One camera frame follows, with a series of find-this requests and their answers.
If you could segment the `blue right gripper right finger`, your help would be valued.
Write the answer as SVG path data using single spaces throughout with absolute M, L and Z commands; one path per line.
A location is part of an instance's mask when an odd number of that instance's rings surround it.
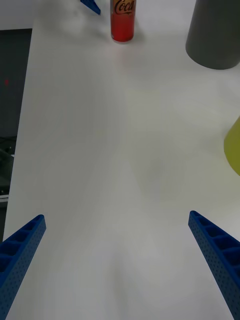
M 240 242 L 192 210 L 188 226 L 235 320 L 240 319 Z

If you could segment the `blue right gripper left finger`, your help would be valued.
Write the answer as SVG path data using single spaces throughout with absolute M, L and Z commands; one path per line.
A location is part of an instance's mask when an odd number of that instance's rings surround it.
M 0 244 L 0 319 L 6 319 L 46 231 L 40 214 Z

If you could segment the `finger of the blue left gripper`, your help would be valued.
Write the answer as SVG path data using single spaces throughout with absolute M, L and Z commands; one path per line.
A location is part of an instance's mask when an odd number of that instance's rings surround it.
M 80 0 L 80 2 L 83 3 L 86 7 L 88 7 L 97 15 L 101 14 L 101 10 L 94 0 Z

